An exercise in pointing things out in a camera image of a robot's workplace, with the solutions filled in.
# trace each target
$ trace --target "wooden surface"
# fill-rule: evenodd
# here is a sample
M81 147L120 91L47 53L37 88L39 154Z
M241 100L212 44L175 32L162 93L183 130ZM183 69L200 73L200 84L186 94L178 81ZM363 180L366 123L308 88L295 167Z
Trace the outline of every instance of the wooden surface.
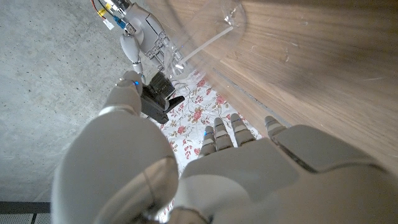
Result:
M171 34L205 3L147 2ZM264 116L277 114L398 172L398 2L241 2L247 29L209 69L214 88L264 135Z

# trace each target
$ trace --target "pink flower pattern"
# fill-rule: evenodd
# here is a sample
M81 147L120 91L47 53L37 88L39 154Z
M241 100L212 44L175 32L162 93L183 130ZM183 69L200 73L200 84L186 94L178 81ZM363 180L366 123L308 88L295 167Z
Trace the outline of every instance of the pink flower pattern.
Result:
M165 125L155 122L169 140L178 163L179 174L190 161L198 158L205 127L212 126L215 118L221 118L229 135L233 136L230 119L231 114L237 113L236 110L204 79L198 78L199 76L200 74L197 73L192 74L188 77L185 88L177 88L173 97L184 96L185 101L168 113L170 121ZM263 138L242 116L241 118L254 137ZM167 214L173 209L173 206L174 200L160 211L158 218L161 222L166 221Z

